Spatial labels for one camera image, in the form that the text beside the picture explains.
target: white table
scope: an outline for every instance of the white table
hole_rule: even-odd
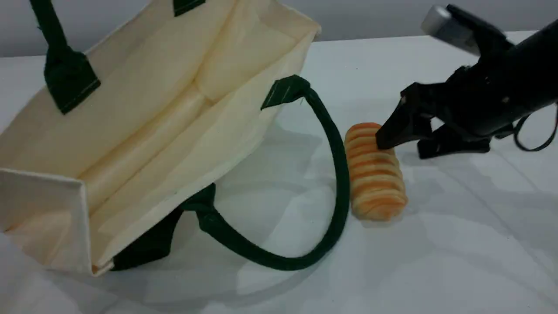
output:
[[[384,122],[410,83],[443,81],[474,62],[429,37],[317,42],[302,76],[344,134]],[[0,59],[0,126],[42,85],[42,65],[42,57]],[[528,145],[546,139],[554,110],[525,125]],[[41,271],[2,236],[2,312],[556,313],[558,145],[523,153],[504,139],[492,148],[423,161],[414,143],[399,146],[410,199],[403,217],[388,225],[349,217],[334,251],[300,272],[247,262],[189,216],[167,259],[101,279]],[[311,109],[286,106],[261,148],[218,186],[217,207],[249,239],[291,256],[315,245],[332,212],[334,173]]]

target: bread roll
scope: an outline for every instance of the bread roll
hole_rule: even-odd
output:
[[[408,202],[403,174],[393,149],[379,150],[381,125],[359,123],[345,137],[353,214],[359,219],[389,221]]]

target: robotic arm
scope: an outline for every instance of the robotic arm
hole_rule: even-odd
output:
[[[413,83],[404,89],[397,108],[376,133],[378,147],[419,140],[419,157],[427,159],[486,153],[493,137],[513,135],[520,149],[529,150],[517,140],[519,129],[532,112],[558,101],[558,20],[518,45],[453,5],[434,6],[422,28],[480,58],[457,69],[446,82]],[[444,122],[435,131],[433,117]],[[533,150],[543,149],[553,138]]]

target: bag handle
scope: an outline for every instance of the bag handle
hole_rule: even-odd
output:
[[[65,115],[91,93],[101,82],[87,57],[68,45],[60,20],[51,0],[30,0],[49,48],[46,53],[45,82],[60,112]],[[174,16],[182,15],[205,0],[173,0]]]
[[[310,83],[298,75],[278,80],[272,87],[262,109],[301,97],[312,107],[328,138],[336,175],[336,199],[331,223],[323,239],[307,254],[287,258],[266,251],[232,228],[213,206],[215,184],[211,184],[195,198],[180,205],[184,211],[195,211],[200,228],[233,252],[254,263],[278,270],[299,270],[317,263],[341,237],[349,210],[349,170],[343,140],[318,94]]]
[[[161,259],[170,253],[172,234],[183,211],[193,211],[200,228],[231,251],[254,263],[277,270],[300,270],[317,263],[337,243],[349,213],[349,169],[343,140],[318,94],[310,83],[298,75],[280,79],[273,84],[262,110],[282,103],[306,98],[318,117],[333,155],[336,176],[335,208],[331,223],[322,240],[307,254],[297,258],[279,256],[250,242],[229,225],[215,209],[215,184],[211,184],[184,201],[162,221],[141,235],[113,258],[113,271],[134,268]]]

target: bread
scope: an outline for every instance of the bread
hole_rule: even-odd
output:
[[[377,123],[352,126],[345,137],[353,214],[359,219],[389,221],[408,202],[403,174],[393,149],[379,150]]]

